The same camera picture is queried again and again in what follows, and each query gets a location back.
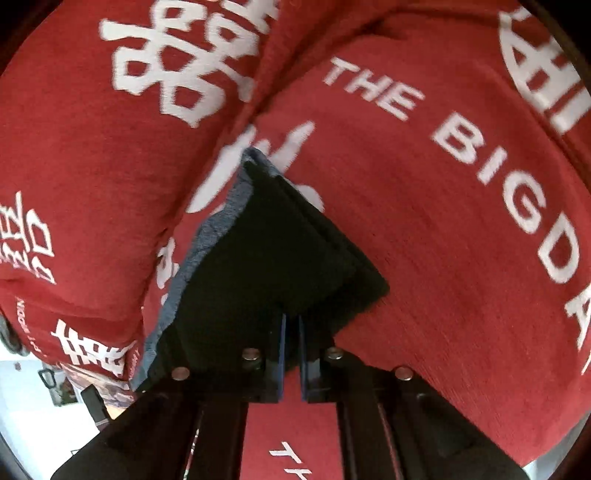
screw head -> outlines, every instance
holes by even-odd
[[[248,362],[254,362],[261,357],[261,351],[258,348],[245,348],[242,351],[242,358]]]
[[[402,380],[403,382],[407,382],[412,379],[414,372],[409,367],[398,367],[394,372],[396,378]]]
[[[332,346],[326,349],[326,358],[328,360],[340,360],[341,358],[343,358],[344,354],[345,352],[343,351],[343,349],[337,346]]]
[[[173,380],[178,382],[182,382],[186,380],[191,375],[191,371],[187,367],[177,367],[171,373]]]

black handle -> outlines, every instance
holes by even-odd
[[[45,385],[47,389],[51,390],[52,388],[57,387],[56,375],[53,372],[53,370],[51,370],[50,368],[44,368],[43,370],[39,370],[37,373],[39,374],[39,378],[41,378],[43,385]],[[51,375],[51,385],[47,382],[47,380],[45,380],[45,377],[43,377],[43,374],[46,373],[49,373]]]

white wall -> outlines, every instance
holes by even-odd
[[[13,360],[15,362],[22,362],[23,360],[35,360],[35,356],[29,353],[27,356],[20,356],[14,353],[8,352],[6,347],[0,343],[0,361]]]
[[[41,361],[26,358],[18,357],[21,371],[0,361],[0,432],[34,480],[49,480],[98,430],[83,404],[54,406],[37,375]]]

black metal arm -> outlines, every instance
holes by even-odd
[[[267,345],[233,352],[243,359],[237,371],[173,371],[52,480],[178,480],[187,466],[188,480],[237,480],[248,404],[282,397],[287,321],[276,319]],[[336,403],[346,480],[527,479],[415,372],[368,367],[294,321],[303,400]]]

fabric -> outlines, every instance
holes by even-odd
[[[390,284],[337,344],[370,365],[416,369],[526,465],[591,407],[591,205],[570,161],[591,158],[589,94],[516,2],[420,2],[364,33],[218,155],[163,252],[144,327],[253,146]],[[249,411],[244,479],[337,474],[337,443],[323,447],[337,438],[334,412],[301,404],[295,373],[287,383],[285,405]],[[270,453],[287,451],[282,442],[302,463]]]
[[[179,365],[239,368],[243,349],[267,344],[277,312],[334,334],[388,292],[367,257],[253,148],[174,282],[134,378],[140,390]],[[298,332],[289,333],[296,346]],[[292,347],[287,362],[296,359]]]
[[[36,354],[74,362],[49,335],[65,317],[108,349],[140,345],[149,281],[166,275],[158,256],[220,148],[286,82],[397,5],[285,2],[274,28],[275,0],[63,1],[0,77],[0,309]],[[26,330],[21,301],[35,312]],[[118,360],[123,375],[137,360]]]

